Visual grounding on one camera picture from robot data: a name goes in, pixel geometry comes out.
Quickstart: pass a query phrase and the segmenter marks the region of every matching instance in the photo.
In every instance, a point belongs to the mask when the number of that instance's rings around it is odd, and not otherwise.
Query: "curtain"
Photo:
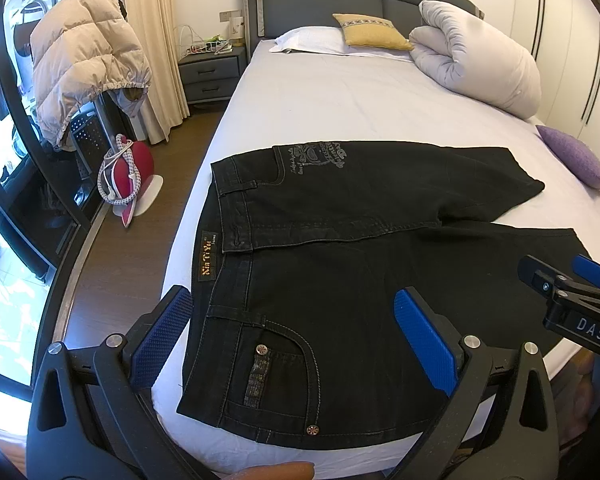
[[[170,129],[189,116],[173,36],[173,0],[122,1],[154,76],[147,99],[131,123],[138,138],[145,132],[149,142],[155,144],[169,140]]]

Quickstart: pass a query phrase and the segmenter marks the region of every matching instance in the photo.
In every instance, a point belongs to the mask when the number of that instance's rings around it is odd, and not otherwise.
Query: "embroidered graphic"
[[[202,231],[200,242],[200,270],[198,281],[208,282],[216,278],[216,237],[218,234]]]
[[[308,144],[295,144],[288,149],[291,171],[302,175],[305,166],[324,166],[335,164],[336,167],[344,166],[347,153],[340,147],[339,142],[310,142]]]

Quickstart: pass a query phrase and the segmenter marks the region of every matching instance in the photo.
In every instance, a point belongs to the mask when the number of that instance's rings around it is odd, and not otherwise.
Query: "blue gripper pad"
[[[581,278],[600,288],[600,264],[579,254],[571,262],[571,269]]]
[[[458,384],[454,356],[406,290],[395,295],[394,315],[432,386],[450,397]]]
[[[192,311],[191,293],[183,286],[174,286],[154,312],[145,314],[136,322],[139,327],[143,322],[151,324],[151,327],[131,356],[129,384],[133,391],[154,385],[167,357],[189,322]]]

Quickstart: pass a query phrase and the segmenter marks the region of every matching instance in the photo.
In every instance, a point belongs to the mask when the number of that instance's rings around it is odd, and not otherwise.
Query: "rivet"
[[[525,350],[529,352],[531,355],[536,355],[538,353],[538,345],[536,343],[532,343],[531,341],[525,343]]]
[[[49,345],[49,348],[46,351],[49,352],[51,355],[56,355],[56,354],[59,354],[61,350],[62,350],[62,343],[56,341],[55,343],[51,343]]]
[[[480,346],[480,340],[475,335],[468,335],[464,338],[464,344],[469,348],[478,348],[478,346]]]
[[[109,348],[117,348],[122,345],[122,336],[120,334],[112,334],[105,341]]]

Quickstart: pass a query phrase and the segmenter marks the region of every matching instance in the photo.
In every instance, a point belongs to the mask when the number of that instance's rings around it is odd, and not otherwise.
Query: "mattress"
[[[162,292],[191,288],[194,237],[210,165],[236,153],[314,140],[410,140],[440,146],[503,146],[520,166],[545,183],[544,191],[501,216],[514,227],[573,228],[600,262],[600,191],[583,186],[539,138],[534,120],[522,121],[482,102],[454,94],[410,62],[269,52],[262,41],[229,102],[193,185],[171,248]],[[167,434],[219,473],[303,460],[315,478],[340,478],[392,468],[418,435],[358,449],[311,451],[259,444],[176,413],[188,327],[152,389],[154,409]],[[544,358],[550,377],[579,350],[562,340]],[[485,400],[467,437],[484,425]]]

